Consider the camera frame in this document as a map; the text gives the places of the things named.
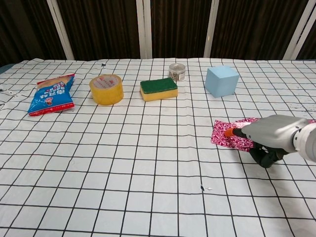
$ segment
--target blue snack bag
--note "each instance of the blue snack bag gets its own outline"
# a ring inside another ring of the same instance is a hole
[[[69,93],[74,77],[75,74],[71,74],[38,82],[28,114],[38,116],[74,107]]]

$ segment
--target yellow tape roll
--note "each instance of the yellow tape roll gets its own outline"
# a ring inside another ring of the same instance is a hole
[[[124,97],[122,80],[117,75],[100,75],[89,86],[93,100],[100,105],[113,105]]]

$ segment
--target yellow sponge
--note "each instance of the yellow sponge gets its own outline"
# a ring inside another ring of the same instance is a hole
[[[145,101],[162,100],[178,96],[177,84],[171,78],[140,82],[140,92]]]

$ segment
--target brown curtain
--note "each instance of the brown curtain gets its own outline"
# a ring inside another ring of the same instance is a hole
[[[308,0],[221,0],[213,58],[282,59]]]
[[[0,65],[66,59],[46,0],[1,0],[0,6]]]
[[[314,22],[297,59],[316,59],[316,21]]]
[[[140,58],[136,0],[58,0],[76,60]]]
[[[211,4],[211,0],[151,0],[153,57],[203,57]]]

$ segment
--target pink patterned cloth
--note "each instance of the pink patterned cloth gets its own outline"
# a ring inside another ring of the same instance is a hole
[[[222,122],[216,120],[213,127],[211,143],[223,147],[229,147],[232,149],[248,152],[250,148],[253,148],[253,141],[237,136],[225,137],[224,132],[231,127],[242,128],[243,126],[248,125],[257,120],[259,120],[259,118],[245,118],[242,120],[238,120],[236,122]],[[316,122],[316,120],[309,120],[309,122],[314,123]]]

